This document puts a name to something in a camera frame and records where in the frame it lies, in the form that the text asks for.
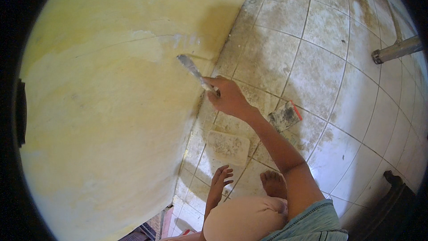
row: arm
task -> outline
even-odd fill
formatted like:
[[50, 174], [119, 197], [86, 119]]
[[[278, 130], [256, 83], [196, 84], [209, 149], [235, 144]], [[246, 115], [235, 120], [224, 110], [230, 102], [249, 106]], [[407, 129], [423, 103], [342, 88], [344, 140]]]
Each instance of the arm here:
[[[211, 188], [208, 193], [207, 204], [205, 206], [204, 225], [211, 210], [218, 206], [218, 203], [220, 203], [221, 195], [223, 193], [223, 187], [230, 183], [233, 183], [233, 180], [224, 181], [224, 179], [233, 176], [233, 169], [228, 169], [228, 167], [229, 165], [219, 167], [211, 180]], [[206, 241], [204, 236], [204, 226], [202, 226], [199, 241]]]
[[299, 152], [264, 119], [260, 111], [251, 106], [235, 82], [224, 78], [206, 78], [219, 88], [220, 97], [208, 93], [214, 107], [249, 124], [259, 136], [271, 158], [286, 180], [288, 219], [303, 212], [324, 196], [315, 183], [309, 167]]

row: tiled floor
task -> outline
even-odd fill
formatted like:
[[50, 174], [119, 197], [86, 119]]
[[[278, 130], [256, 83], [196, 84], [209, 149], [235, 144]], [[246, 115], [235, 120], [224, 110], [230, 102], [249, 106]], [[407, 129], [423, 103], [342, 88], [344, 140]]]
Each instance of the tiled floor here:
[[[384, 171], [416, 191], [428, 161], [422, 53], [382, 66], [371, 59], [395, 35], [386, 0], [246, 0], [213, 72], [236, 81], [264, 115], [294, 101], [303, 120], [284, 136], [307, 160], [345, 228], [389, 190]], [[246, 166], [232, 166], [235, 182], [222, 201], [264, 195], [259, 173], [276, 169], [248, 125], [204, 100], [176, 187], [171, 235], [201, 230], [211, 178], [227, 163], [204, 153], [211, 129], [251, 142]]]

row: hand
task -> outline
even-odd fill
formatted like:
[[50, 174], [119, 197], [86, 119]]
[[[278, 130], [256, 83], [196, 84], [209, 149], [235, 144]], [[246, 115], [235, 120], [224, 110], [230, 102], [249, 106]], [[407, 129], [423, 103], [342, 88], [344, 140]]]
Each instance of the hand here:
[[226, 185], [233, 183], [233, 180], [224, 181], [224, 179], [232, 177], [233, 169], [228, 169], [229, 165], [221, 166], [217, 169], [214, 174], [213, 179], [211, 180], [211, 189], [208, 193], [207, 199], [207, 210], [211, 210], [218, 205], [221, 200], [221, 195], [223, 193], [223, 187]]
[[220, 91], [220, 97], [210, 91], [207, 92], [208, 99], [216, 110], [244, 121], [252, 111], [256, 110], [247, 102], [234, 81], [221, 76], [216, 78], [204, 77], [204, 79], [213, 87], [218, 87]]

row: foot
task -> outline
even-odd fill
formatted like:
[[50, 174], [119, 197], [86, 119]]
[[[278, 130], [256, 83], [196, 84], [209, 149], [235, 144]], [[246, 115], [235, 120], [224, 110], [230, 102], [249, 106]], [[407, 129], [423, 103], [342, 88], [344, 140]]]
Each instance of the foot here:
[[260, 173], [263, 189], [268, 196], [287, 199], [287, 186], [284, 178], [276, 171]]

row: putty knife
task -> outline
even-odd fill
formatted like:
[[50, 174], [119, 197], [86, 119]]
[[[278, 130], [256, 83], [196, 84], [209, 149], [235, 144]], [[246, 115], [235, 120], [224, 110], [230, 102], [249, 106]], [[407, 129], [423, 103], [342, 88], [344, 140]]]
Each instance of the putty knife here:
[[193, 76], [195, 76], [197, 79], [199, 79], [199, 81], [201, 82], [202, 88], [204, 88], [206, 91], [213, 92], [217, 96], [220, 96], [219, 92], [216, 91], [208, 82], [205, 81], [205, 79], [202, 78], [202, 75], [199, 72], [198, 68], [196, 68], [196, 65], [192, 62], [192, 60], [188, 56], [186, 56], [184, 54], [180, 54], [177, 56], [177, 59], [180, 61], [181, 65], [186, 67], [186, 69]]

